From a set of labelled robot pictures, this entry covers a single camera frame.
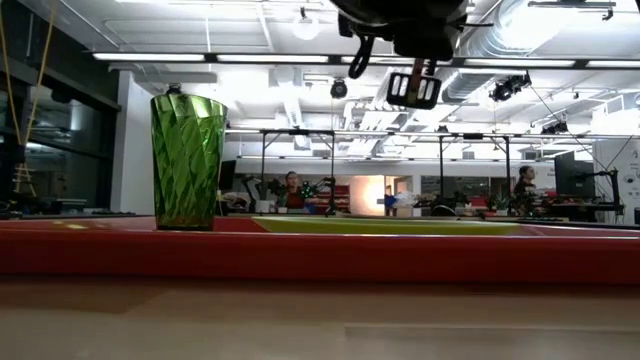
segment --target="monitor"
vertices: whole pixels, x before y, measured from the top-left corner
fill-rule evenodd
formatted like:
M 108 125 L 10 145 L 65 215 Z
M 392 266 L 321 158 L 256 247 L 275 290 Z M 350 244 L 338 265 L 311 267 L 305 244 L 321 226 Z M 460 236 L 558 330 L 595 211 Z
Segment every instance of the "monitor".
M 582 178 L 581 174 L 593 173 L 593 164 L 576 161 L 573 152 L 558 155 L 554 159 L 556 192 L 558 195 L 595 197 L 596 185 L 593 177 Z
M 236 173 L 236 161 L 223 161 L 220 166 L 220 182 L 218 183 L 218 190 L 230 191 L 233 190 L 233 179 Z

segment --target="ceiling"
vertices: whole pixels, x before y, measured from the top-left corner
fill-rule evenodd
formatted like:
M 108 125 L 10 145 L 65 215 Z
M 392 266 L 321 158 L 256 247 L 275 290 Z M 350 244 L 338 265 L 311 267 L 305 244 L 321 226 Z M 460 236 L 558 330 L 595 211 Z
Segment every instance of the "ceiling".
M 48 18 L 50 0 L 21 1 Z M 327 0 L 207 0 L 207 5 L 199 5 L 198 1 L 171 5 L 150 0 L 140 0 L 140 3 L 62 0 L 56 26 L 89 49 L 106 52 L 354 54 L 357 50 L 356 39 L 339 36 L 337 11 Z M 495 1 L 475 0 L 468 22 L 481 21 Z M 520 32 L 512 33 L 511 37 L 515 42 L 531 39 L 555 26 L 557 31 L 537 44 L 529 56 L 636 58 L 640 55 L 640 13 L 635 0 L 617 0 L 616 4 L 614 16 L 608 21 L 602 20 L 605 10 L 576 10 L 570 16 L 533 19 L 536 21 L 532 16 L 521 17 L 520 22 L 514 21 L 513 25 Z M 318 20 L 318 33 L 312 40 L 303 40 L 300 37 L 304 36 L 296 35 L 295 23 L 300 19 L 301 5 L 305 6 L 310 18 Z M 482 31 L 476 31 L 464 41 L 478 41 L 483 36 Z M 392 46 L 376 41 L 373 53 L 391 55 Z M 291 101 L 288 93 L 269 86 L 272 68 L 268 65 L 221 64 L 133 64 L 128 67 L 136 73 L 136 81 L 155 93 L 166 89 L 167 84 L 158 81 L 163 76 L 214 73 L 217 76 L 215 83 L 184 84 L 184 87 L 220 99 L 231 108 L 231 125 L 245 127 L 273 126 L 277 123 L 277 114 L 284 114 L 286 118 L 290 111 L 285 106 Z M 347 68 L 342 66 L 300 66 L 298 69 L 303 74 L 328 75 L 329 79 L 347 76 Z M 298 89 L 295 106 L 306 114 L 307 127 L 335 126 L 330 114 L 342 117 L 345 107 L 351 106 L 349 103 L 369 103 L 382 93 L 379 91 L 387 72 L 383 67 L 370 67 L 360 79 L 347 79 L 349 94 L 342 100 L 331 98 L 330 83 L 313 82 L 311 86 Z M 530 89 L 496 106 L 489 101 L 487 93 L 492 81 L 500 78 L 497 76 L 487 86 L 477 89 L 463 104 L 440 105 L 429 113 L 407 111 L 406 115 L 411 121 L 419 120 L 420 131 L 429 128 L 433 131 L 437 124 L 447 119 L 455 120 L 455 126 L 461 129 L 467 126 L 470 131 L 494 129 L 496 124 L 511 131 L 516 131 L 514 126 L 520 124 L 520 127 L 516 126 L 517 130 L 524 131 L 530 124 L 548 117 L 549 110 L 568 108 L 565 118 L 569 123 L 588 125 L 592 110 L 602 104 L 600 100 L 640 89 L 640 72 L 635 71 L 536 70 L 530 75 L 546 106 Z M 574 99 L 576 92 L 580 96 Z M 597 97 L 599 101 L 589 101 L 589 97 Z

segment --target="textured green tumbler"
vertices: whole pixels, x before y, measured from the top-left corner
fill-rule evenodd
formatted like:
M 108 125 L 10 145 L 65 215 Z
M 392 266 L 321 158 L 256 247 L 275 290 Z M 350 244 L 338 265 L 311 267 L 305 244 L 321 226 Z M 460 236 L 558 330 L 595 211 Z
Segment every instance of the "textured green tumbler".
M 227 108 L 201 96 L 151 100 L 158 230 L 211 230 Z

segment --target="person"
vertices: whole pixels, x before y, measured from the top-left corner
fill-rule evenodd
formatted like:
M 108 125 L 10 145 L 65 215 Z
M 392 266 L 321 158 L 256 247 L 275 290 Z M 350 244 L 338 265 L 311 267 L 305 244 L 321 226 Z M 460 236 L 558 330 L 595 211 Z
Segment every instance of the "person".
M 304 199 L 300 195 L 302 188 L 298 186 L 298 174 L 295 171 L 289 171 L 284 177 L 285 180 L 285 207 L 287 209 L 304 209 Z
M 520 178 L 516 183 L 516 187 L 513 188 L 515 195 L 522 195 L 533 192 L 536 190 L 536 186 L 533 184 L 533 180 L 536 178 L 536 171 L 529 165 L 522 166 L 518 171 Z

